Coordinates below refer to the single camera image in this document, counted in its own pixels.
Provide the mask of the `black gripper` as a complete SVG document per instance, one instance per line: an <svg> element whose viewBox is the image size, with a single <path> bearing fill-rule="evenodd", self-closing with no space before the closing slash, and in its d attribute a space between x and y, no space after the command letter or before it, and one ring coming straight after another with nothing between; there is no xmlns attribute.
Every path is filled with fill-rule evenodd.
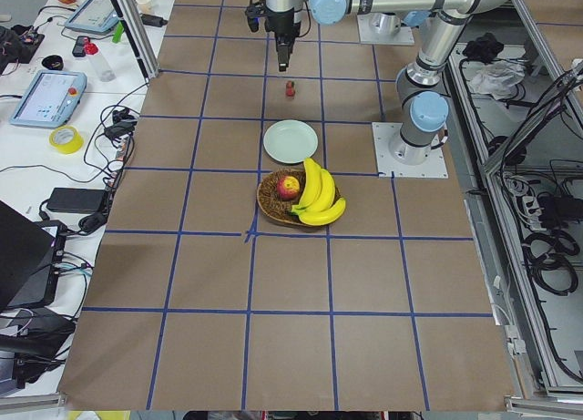
<svg viewBox="0 0 583 420"><path fill-rule="evenodd" d="M290 64L292 46L300 35L301 22L296 22L295 19L296 12L294 10L285 12L268 10L265 17L265 31L273 33L278 43L276 52L280 72L287 71Z"/></svg>

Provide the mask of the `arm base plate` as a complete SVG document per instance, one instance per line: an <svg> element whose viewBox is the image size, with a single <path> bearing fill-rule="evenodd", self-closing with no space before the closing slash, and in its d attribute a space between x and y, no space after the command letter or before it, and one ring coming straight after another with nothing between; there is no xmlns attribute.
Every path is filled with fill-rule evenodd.
<svg viewBox="0 0 583 420"><path fill-rule="evenodd" d="M432 143L413 147L401 137L401 123L372 124L377 174L382 178L447 179L448 172L441 139L435 133Z"/></svg>

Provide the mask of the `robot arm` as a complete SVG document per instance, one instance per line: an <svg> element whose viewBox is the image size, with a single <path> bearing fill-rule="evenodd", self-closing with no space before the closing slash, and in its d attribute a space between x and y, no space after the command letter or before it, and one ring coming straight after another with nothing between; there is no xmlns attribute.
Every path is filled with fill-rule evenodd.
<svg viewBox="0 0 583 420"><path fill-rule="evenodd" d="M320 25L334 25L350 14L426 12L433 19L415 61L397 77L404 122L389 142L393 158L416 166L427 160L436 134L449 114L448 102L434 91L445 63L471 17L491 11L507 0L251 0L245 15L251 31L264 26L274 34L278 68L285 71L296 38L302 9Z"/></svg>

